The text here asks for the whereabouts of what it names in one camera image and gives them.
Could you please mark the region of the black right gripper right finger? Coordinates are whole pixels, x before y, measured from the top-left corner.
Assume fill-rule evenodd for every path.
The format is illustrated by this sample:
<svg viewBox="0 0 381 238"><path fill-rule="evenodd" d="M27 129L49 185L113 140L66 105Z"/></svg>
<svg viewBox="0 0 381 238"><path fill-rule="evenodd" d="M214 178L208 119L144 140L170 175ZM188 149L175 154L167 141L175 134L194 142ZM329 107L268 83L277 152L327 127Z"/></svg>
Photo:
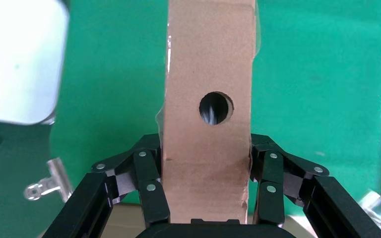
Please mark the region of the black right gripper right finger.
<svg viewBox="0 0 381 238"><path fill-rule="evenodd" d="M319 238L381 238L381 229L329 170L252 134L250 179L257 181L253 222L284 223L284 198L301 207Z"/></svg>

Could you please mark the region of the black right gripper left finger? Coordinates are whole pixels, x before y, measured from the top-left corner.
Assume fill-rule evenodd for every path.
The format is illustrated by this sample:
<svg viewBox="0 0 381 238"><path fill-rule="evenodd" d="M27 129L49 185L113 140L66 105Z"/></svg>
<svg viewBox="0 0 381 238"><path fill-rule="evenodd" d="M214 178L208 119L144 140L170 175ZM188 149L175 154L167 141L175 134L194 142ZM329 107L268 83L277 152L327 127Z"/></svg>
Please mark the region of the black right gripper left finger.
<svg viewBox="0 0 381 238"><path fill-rule="evenodd" d="M169 222L158 134L144 135L131 149L95 163L43 236L99 238L114 205L134 191L139 194L147 227Z"/></svg>

